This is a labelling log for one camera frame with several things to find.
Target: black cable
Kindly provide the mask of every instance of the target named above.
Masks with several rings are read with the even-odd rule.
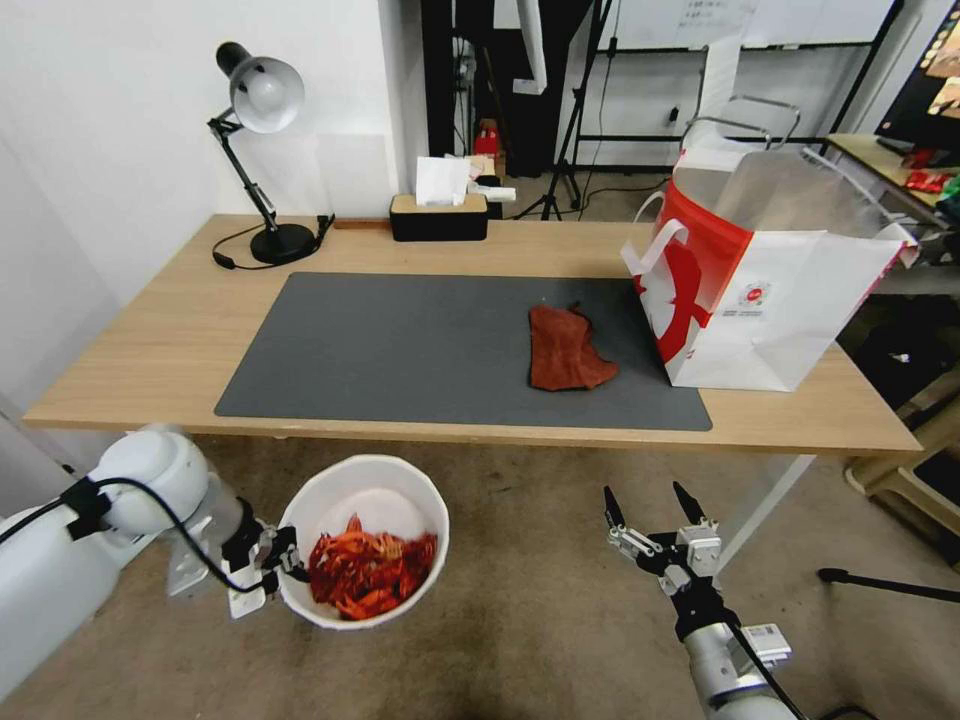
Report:
[[[863,715],[868,720],[880,720],[876,715],[868,710],[864,710],[859,705],[844,705],[843,707],[837,708],[831,712],[828,712],[826,715],[820,717],[820,720],[836,720],[837,718],[843,717],[844,715],[853,715],[858,713]]]
[[[316,249],[320,247],[320,244],[323,242],[324,235],[326,235],[327,230],[330,229],[330,227],[333,225],[333,221],[336,219],[337,219],[336,213],[331,215],[329,219],[327,218],[326,215],[317,215],[317,237],[316,237],[317,247],[311,250],[310,251],[311,253],[316,251]],[[217,240],[213,244],[213,247],[210,248],[210,255],[213,257],[213,261],[220,267],[226,268],[227,270],[269,270],[270,268],[280,267],[280,265],[285,265],[286,263],[277,263],[274,265],[238,265],[233,260],[233,258],[227,257],[226,255],[223,255],[222,253],[217,252],[217,248],[219,248],[228,240],[233,240],[234,238],[238,238],[241,235],[246,235],[249,232],[253,232],[254,230],[259,230],[263,227],[266,227],[266,223],[259,223],[257,225],[253,225],[251,227],[246,228],[245,230],[239,230],[233,233],[232,235],[227,235],[226,237],[222,237],[219,240]]]
[[[460,63],[463,64],[464,51],[466,50],[466,40],[460,41]],[[463,120],[463,133],[460,135],[460,140],[463,141],[463,154],[467,156],[472,151],[472,147],[467,146],[467,141],[465,137],[471,137],[473,135],[470,132],[470,128],[467,127],[467,98],[470,97],[470,90],[467,87],[467,84],[463,84],[463,97],[460,99],[460,119]]]
[[[591,191],[588,195],[584,196],[584,205],[583,205],[582,209],[583,209],[583,210],[586,210],[588,207],[590,207],[590,198],[592,198],[594,195],[596,195],[596,194],[598,194],[598,193],[602,193],[602,192],[646,192],[646,191],[649,191],[649,190],[656,190],[656,189],[658,189],[658,188],[660,188],[660,187],[663,187],[664,183],[666,183],[667,180],[669,180],[669,179],[670,179],[670,176],[667,175],[663,180],[661,180],[660,182],[658,182],[656,185],[649,185],[649,186],[647,186],[647,187],[642,187],[642,188],[597,188],[596,190]],[[570,213],[575,213],[575,212],[580,212],[580,210],[579,210],[579,209],[577,209],[577,210],[561,210],[561,211],[560,211],[560,214],[561,214],[561,215],[569,215]],[[509,219],[509,220],[519,220],[519,219],[520,219],[520,215],[511,215],[508,219]]]
[[[241,587],[227,577],[226,573],[218,568],[217,564],[213,562],[213,560],[211,560],[205,552],[203,552],[203,549],[190,534],[190,531],[187,530],[187,526],[184,525],[180,518],[177,517],[177,514],[173,511],[173,509],[167,505],[166,500],[160,497],[149,485],[145,485],[139,480],[131,480],[130,478],[107,478],[106,480],[98,480],[94,483],[94,485],[98,488],[107,487],[109,485],[128,485],[146,493],[150,499],[159,505],[160,509],[166,513],[167,517],[170,519],[170,522],[173,523],[173,526],[183,537],[184,542],[187,543],[187,547],[193,551],[193,554],[200,559],[200,561],[207,567],[207,570],[210,571],[210,574],[213,575],[217,580],[238,593],[250,593],[263,587],[262,580],[254,585],[251,585],[250,587]]]
[[[43,507],[37,508],[29,515],[26,515],[20,518],[19,520],[17,520],[17,522],[15,522],[9,528],[4,530],[2,533],[0,533],[0,545],[5,543],[7,540],[9,540],[12,536],[16,535],[21,530],[23,530],[27,525],[32,523],[34,520],[39,520],[48,512],[50,512],[51,510],[56,510],[61,505],[63,505],[63,500],[61,498],[57,498],[56,500],[51,500]]]
[[[622,0],[617,2],[617,19],[613,24],[613,35],[610,36],[610,47],[607,50],[607,70],[603,75],[603,90],[600,92],[600,109],[597,111],[597,122],[600,125],[600,135],[603,135],[603,103],[607,99],[607,81],[610,80],[610,65],[613,63],[613,56],[617,54],[617,30],[620,28],[620,5]],[[593,177],[593,169],[597,165],[597,156],[600,154],[600,146],[603,140],[597,141],[597,148],[593,151],[593,160],[590,161],[590,172],[587,173],[587,182],[583,185],[583,194],[587,195],[590,188],[590,179]],[[583,211],[587,207],[585,204],[580,206],[580,214],[577,215],[577,221],[583,219]]]
[[[216,262],[218,265],[220,264],[217,261],[217,248],[219,248],[225,242],[227,242],[228,240],[233,240],[234,238],[238,238],[241,235],[246,235],[247,233],[253,232],[254,230],[259,230],[260,228],[263,228],[263,227],[266,227],[266,223],[259,223],[252,227],[248,227],[246,230],[240,230],[239,232],[233,233],[233,235],[227,235],[226,237],[222,237],[219,240],[217,240],[213,244],[213,247],[210,248],[210,254],[213,256],[214,262]],[[272,268],[272,267],[277,267],[277,266],[276,265],[237,265],[236,263],[233,263],[230,269],[231,270],[266,270],[267,268]]]
[[[457,127],[457,110],[458,106],[463,107],[463,103],[460,99],[460,67],[463,65],[463,50],[464,50],[464,40],[463,38],[457,38],[457,61],[456,66],[453,70],[453,88],[454,88],[454,98],[453,98],[453,131],[460,138],[460,144],[463,147],[463,154],[467,155],[467,141],[464,139],[463,133],[467,131],[466,122],[464,122],[463,133],[460,132],[460,128]]]
[[[756,666],[757,671],[763,676],[763,679],[767,681],[767,684],[777,694],[777,697],[780,698],[780,702],[787,706],[787,709],[793,713],[797,720],[808,720],[807,716],[804,715],[800,711],[800,708],[798,708],[794,704],[793,700],[790,699],[790,696],[787,695],[786,691],[780,687],[780,683],[778,683],[776,678],[773,677],[773,674],[767,670],[766,666],[763,664],[763,661],[757,657],[757,653],[753,650],[753,645],[751,645],[750,641],[743,636],[743,632],[739,627],[737,627],[736,623],[728,622],[727,627],[730,628],[730,632],[733,633],[733,636],[737,639],[737,642],[740,643],[740,647],[742,647],[744,652],[747,653],[747,657],[749,657],[751,662],[753,662],[753,664]]]

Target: tissue paper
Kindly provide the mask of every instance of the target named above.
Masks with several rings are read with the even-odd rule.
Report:
[[[467,158],[417,158],[417,205],[463,205],[469,178]]]

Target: gray desk mat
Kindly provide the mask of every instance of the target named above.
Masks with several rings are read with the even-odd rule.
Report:
[[[531,388],[528,311],[580,302],[619,374]],[[217,404],[234,417],[709,430],[629,280],[293,273]]]

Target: brown leather piece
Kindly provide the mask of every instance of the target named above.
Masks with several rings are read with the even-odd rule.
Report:
[[[590,344],[590,320],[577,311],[549,305],[530,309],[530,384],[541,390],[588,390],[613,378],[616,363],[601,358]]]

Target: black tissue box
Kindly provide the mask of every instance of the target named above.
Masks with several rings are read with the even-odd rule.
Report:
[[[395,195],[390,227],[399,242],[483,240],[487,237],[487,199],[467,193],[463,205],[420,207],[413,195]]]

